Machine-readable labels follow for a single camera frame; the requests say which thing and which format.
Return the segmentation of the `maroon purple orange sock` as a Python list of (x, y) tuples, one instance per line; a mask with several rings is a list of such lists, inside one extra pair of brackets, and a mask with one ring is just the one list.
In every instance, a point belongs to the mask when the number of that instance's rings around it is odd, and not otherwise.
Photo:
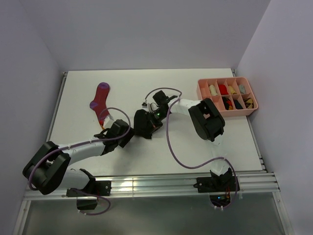
[(95, 112), (101, 128), (104, 130), (105, 119), (110, 118), (110, 113), (106, 106), (110, 86), (106, 82), (101, 82), (96, 88), (94, 99), (90, 102), (89, 107)]

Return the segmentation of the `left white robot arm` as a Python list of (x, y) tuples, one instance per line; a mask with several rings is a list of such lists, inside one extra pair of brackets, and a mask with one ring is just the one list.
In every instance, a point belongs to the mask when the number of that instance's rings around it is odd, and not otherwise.
[(91, 157), (113, 152), (125, 147), (134, 136), (134, 129), (118, 119), (111, 127), (102, 130), (90, 140), (57, 145), (44, 143), (24, 167), (22, 174), (43, 195), (58, 188), (68, 188), (71, 193), (91, 195), (101, 191), (95, 177), (85, 169), (74, 169), (72, 164)]

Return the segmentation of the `argyle rolled sock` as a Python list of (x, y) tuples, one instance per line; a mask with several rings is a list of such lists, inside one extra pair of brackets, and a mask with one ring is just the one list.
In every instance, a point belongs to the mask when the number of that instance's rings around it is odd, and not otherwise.
[(245, 98), (244, 99), (244, 104), (245, 104), (245, 107), (247, 109), (254, 109), (254, 100), (253, 100), (253, 98), (251, 98), (251, 97)]

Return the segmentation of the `pink divided organizer box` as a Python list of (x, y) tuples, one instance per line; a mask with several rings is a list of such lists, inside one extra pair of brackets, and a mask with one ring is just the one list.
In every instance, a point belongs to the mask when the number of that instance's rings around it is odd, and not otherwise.
[[(224, 84), (227, 87), (228, 95), (221, 95), (218, 85)], [(246, 88), (246, 94), (240, 94), (238, 89), (238, 85), (243, 84)], [(209, 86), (214, 85), (218, 95), (212, 96), (210, 93)], [(230, 94), (228, 86), (232, 86), (237, 94)], [(249, 116), (254, 111), (258, 109), (258, 102), (255, 98), (255, 95), (252, 91), (252, 88), (248, 82), (248, 80), (244, 77), (227, 77), (227, 78), (207, 78), (207, 79), (200, 79), (198, 81), (197, 86), (197, 95), (200, 100), (209, 98), (213, 101), (214, 105), (217, 107), (219, 112), (223, 117), (239, 117), (239, 116)], [(226, 110), (222, 101), (222, 97), (227, 97), (231, 100), (234, 109), (233, 110)], [(253, 98), (254, 100), (254, 109), (247, 109), (244, 104), (245, 98)], [(238, 99), (242, 102), (244, 109), (237, 110), (235, 108), (234, 99)]]

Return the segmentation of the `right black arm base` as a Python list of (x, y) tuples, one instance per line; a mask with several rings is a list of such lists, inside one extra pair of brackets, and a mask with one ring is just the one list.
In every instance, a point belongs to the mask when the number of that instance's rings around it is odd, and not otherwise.
[(225, 208), (232, 202), (231, 192), (237, 195), (240, 186), (238, 178), (233, 174), (231, 168), (226, 173), (217, 175), (210, 171), (209, 177), (198, 177), (193, 185), (198, 193), (218, 193), (210, 195), (210, 201), (214, 207)]

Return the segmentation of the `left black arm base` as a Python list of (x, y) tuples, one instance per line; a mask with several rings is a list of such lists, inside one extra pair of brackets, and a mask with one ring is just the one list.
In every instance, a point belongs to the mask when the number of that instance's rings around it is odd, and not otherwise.
[[(109, 211), (111, 202), (106, 196), (110, 196), (111, 181), (93, 181), (88, 183), (83, 189), (70, 188), (66, 192), (66, 197), (76, 198), (76, 207), (79, 213), (85, 216), (101, 215)], [(100, 212), (92, 212), (105, 202), (107, 207)]]

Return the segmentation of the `aluminium frame rail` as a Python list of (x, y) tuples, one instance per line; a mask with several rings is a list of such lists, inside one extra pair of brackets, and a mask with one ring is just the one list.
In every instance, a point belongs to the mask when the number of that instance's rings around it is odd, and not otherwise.
[[(162, 197), (162, 196), (194, 196), (200, 195), (193, 187), (199, 177), (209, 174), (169, 174), (150, 176), (116, 176), (97, 177), (97, 182), (110, 181), (109, 199)], [(280, 191), (274, 173), (243, 173), (239, 174), (238, 196), (248, 193), (276, 193)]]

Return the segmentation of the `navy rolled sock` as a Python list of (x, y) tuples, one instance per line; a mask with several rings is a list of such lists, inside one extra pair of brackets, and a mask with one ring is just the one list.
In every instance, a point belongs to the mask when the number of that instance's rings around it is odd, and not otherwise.
[(237, 110), (243, 110), (244, 109), (243, 104), (240, 100), (234, 99), (233, 102), (234, 102), (235, 108)]

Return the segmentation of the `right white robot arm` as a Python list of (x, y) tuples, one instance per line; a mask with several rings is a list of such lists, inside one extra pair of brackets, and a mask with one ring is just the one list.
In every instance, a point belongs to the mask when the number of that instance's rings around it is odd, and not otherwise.
[(211, 164), (212, 187), (218, 191), (224, 190), (228, 186), (228, 179), (234, 173), (231, 163), (226, 158), (213, 157), (200, 165), (187, 166), (180, 162), (174, 154), (169, 138), (169, 115), (176, 113), (191, 118), (194, 129), (202, 140), (209, 141), (216, 146), (220, 145), (221, 137), (224, 134), (225, 120), (213, 101), (209, 98), (204, 100), (182, 99), (182, 92), (177, 89), (174, 89), (174, 91), (179, 92), (179, 95), (173, 95), (171, 97), (167, 96), (162, 88), (155, 89), (154, 91), (156, 93), (153, 95), (153, 100), (156, 103), (157, 109), (152, 110), (149, 108), (145, 114), (145, 118), (147, 119), (144, 131), (146, 137), (150, 139), (152, 134), (163, 126), (162, 121), (166, 120), (166, 140), (175, 161), (186, 169), (198, 169)]

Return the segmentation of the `yellow rolled sock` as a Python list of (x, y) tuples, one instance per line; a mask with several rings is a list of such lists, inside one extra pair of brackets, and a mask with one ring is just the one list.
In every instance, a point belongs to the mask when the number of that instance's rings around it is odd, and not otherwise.
[(228, 86), (228, 88), (229, 88), (230, 94), (237, 94), (237, 92), (232, 86)]

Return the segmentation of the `black orange rolled sock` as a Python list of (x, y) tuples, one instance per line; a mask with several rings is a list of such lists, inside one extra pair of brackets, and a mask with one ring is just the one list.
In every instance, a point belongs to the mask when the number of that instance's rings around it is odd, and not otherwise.
[(229, 98), (223, 96), (222, 101), (223, 101), (223, 104), (224, 104), (224, 107), (226, 110), (233, 110), (234, 109), (234, 106), (233, 106), (233, 104)]

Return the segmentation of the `red rolled sock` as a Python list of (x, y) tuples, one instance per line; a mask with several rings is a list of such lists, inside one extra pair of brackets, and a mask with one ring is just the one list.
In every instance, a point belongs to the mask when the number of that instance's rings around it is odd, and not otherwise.
[(224, 84), (218, 85), (221, 95), (228, 95), (227, 87)]

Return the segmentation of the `grey rolled sock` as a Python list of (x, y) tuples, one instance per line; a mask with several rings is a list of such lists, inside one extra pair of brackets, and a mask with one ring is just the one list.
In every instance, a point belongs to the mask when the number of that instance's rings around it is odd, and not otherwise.
[(240, 91), (240, 94), (246, 94), (246, 88), (243, 84), (238, 85), (238, 89)]

